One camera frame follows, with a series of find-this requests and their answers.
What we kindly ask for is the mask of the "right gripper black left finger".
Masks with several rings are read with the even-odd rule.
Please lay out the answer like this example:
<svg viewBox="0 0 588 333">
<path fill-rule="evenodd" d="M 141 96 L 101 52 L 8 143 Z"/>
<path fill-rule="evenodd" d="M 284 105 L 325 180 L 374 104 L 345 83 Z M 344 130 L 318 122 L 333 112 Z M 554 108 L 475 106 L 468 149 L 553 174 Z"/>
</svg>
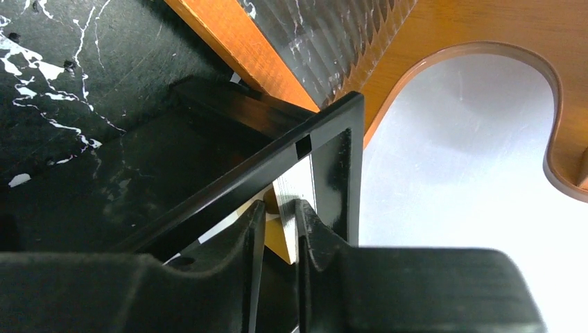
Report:
<svg viewBox="0 0 588 333">
<path fill-rule="evenodd" d="M 168 264 L 151 255 L 3 253 L 2 332 L 253 332 L 265 205 Z"/>
</svg>

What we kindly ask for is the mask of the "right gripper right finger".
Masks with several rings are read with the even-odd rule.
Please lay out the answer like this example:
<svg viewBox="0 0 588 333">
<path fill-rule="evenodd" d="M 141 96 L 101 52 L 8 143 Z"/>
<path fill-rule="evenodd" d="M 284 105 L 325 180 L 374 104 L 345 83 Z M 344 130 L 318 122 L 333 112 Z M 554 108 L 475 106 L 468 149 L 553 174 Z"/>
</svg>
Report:
<svg viewBox="0 0 588 333">
<path fill-rule="evenodd" d="M 481 248 L 366 248 L 295 203 L 301 332 L 545 332 L 514 262 Z"/>
</svg>

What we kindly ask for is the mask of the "gold VIP credit card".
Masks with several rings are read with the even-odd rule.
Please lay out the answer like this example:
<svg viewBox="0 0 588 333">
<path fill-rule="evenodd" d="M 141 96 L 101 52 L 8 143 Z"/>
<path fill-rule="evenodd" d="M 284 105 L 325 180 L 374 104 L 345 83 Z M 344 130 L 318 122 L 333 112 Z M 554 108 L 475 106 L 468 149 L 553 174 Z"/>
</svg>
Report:
<svg viewBox="0 0 588 333">
<path fill-rule="evenodd" d="M 269 186 L 262 196 L 266 207 L 265 245 L 288 265 L 295 260 L 288 251 L 286 233 L 279 212 L 279 205 L 273 187 Z"/>
</svg>

